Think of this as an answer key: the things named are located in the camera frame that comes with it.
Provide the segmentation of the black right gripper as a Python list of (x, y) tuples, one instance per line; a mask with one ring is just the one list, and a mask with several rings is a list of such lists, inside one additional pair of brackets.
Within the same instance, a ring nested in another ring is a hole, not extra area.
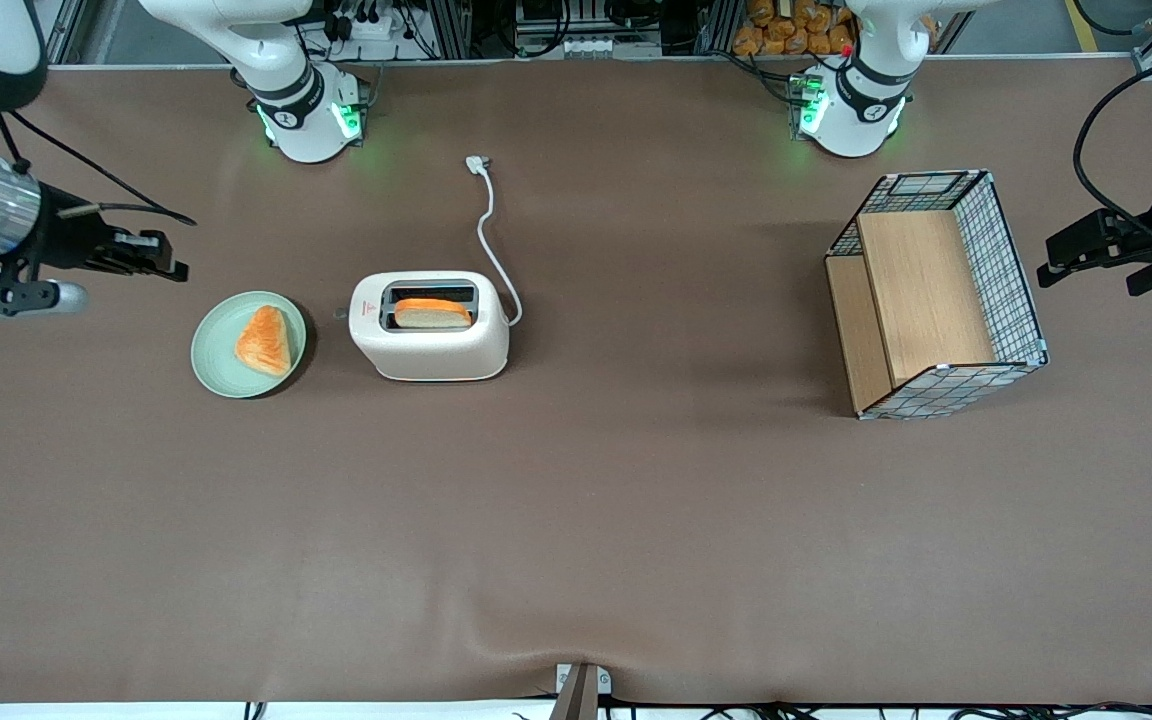
[[(189, 266), (174, 262), (173, 247), (165, 233), (116, 229), (105, 222), (99, 209), (94, 213), (61, 218), (61, 210), (88, 206), (88, 200), (58, 188), (41, 188), (40, 192), (40, 213), (31, 232), (32, 276), (40, 276), (44, 266), (54, 266), (188, 281)], [(161, 268), (156, 264), (170, 266)]]

